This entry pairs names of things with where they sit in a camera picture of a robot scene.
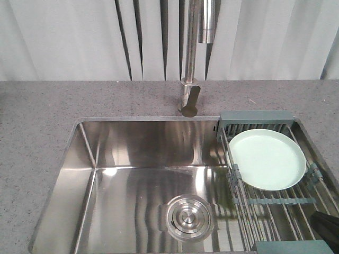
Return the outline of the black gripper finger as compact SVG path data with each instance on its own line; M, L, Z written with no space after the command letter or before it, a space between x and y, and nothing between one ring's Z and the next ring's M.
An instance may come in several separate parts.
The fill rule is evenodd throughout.
M310 216L310 224L331 250L338 253L338 217L316 211Z

